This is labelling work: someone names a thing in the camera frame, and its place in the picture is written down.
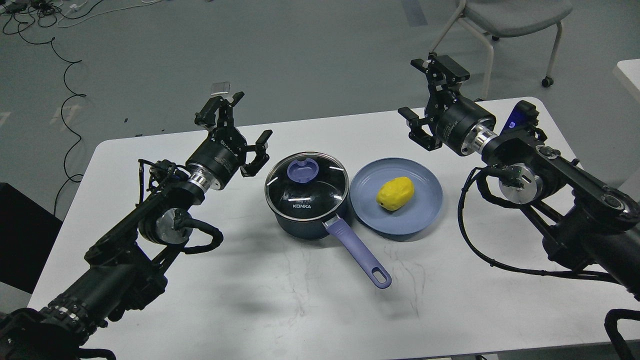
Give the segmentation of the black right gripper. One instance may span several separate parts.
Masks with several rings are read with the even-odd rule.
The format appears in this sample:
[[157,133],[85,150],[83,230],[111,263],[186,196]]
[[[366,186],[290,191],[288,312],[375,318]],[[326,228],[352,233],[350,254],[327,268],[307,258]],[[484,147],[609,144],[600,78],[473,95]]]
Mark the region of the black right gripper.
[[[476,102],[460,97],[462,84],[470,79],[469,71],[449,55],[435,53],[426,60],[412,59],[410,65],[425,75],[429,100],[424,112],[435,115],[421,118],[409,107],[400,107],[398,114],[410,129],[409,139],[426,151],[438,150],[443,143],[460,157],[470,155],[478,134],[474,128],[480,125],[493,131],[496,117]],[[423,130],[427,125],[434,125],[435,136]]]

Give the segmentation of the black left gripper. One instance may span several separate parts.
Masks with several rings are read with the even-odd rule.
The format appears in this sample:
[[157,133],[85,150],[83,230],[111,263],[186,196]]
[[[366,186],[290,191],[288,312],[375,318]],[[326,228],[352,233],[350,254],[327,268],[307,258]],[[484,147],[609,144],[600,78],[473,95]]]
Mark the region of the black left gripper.
[[[254,177],[270,159],[266,150],[272,130],[264,130],[254,145],[247,145],[246,138],[234,127],[234,107],[244,96],[243,91],[234,93],[231,101],[221,95],[213,96],[195,113],[194,124],[209,135],[185,166],[190,173],[198,170],[206,173],[207,189],[221,191],[239,168],[242,177]],[[247,153],[251,152],[255,153],[254,159],[245,163]]]

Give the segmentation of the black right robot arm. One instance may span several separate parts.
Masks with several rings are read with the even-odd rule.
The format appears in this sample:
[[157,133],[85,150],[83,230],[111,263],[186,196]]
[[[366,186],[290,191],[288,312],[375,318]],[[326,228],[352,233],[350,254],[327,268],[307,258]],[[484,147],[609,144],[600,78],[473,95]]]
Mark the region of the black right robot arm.
[[[429,98],[423,116],[409,107],[398,113],[409,139],[427,151],[447,146],[460,157],[478,154],[482,167],[471,170],[461,189],[457,221],[467,246],[492,267],[509,272],[570,280],[618,284],[639,298],[639,202],[611,187],[547,144],[538,125],[537,107],[526,100],[514,105],[505,125],[461,93],[470,73],[448,55],[412,59],[425,75]],[[471,242],[464,207],[471,186],[498,207],[519,210],[542,235],[547,258],[561,271],[508,265],[482,253]]]

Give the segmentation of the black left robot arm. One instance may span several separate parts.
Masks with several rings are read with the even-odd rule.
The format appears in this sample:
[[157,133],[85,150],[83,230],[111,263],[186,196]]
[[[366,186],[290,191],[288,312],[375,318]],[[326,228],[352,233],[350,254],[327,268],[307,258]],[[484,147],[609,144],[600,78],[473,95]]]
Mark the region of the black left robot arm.
[[191,207],[207,191],[222,191],[234,174],[254,177],[269,160],[265,130],[253,145],[234,125],[244,97],[211,97],[194,117],[207,135],[185,164],[139,159],[139,202],[86,252],[89,269],[41,310],[22,308],[1,319],[3,360],[114,360],[84,344],[99,329],[142,310],[166,290],[166,272],[179,255],[218,248],[224,236],[195,219]]

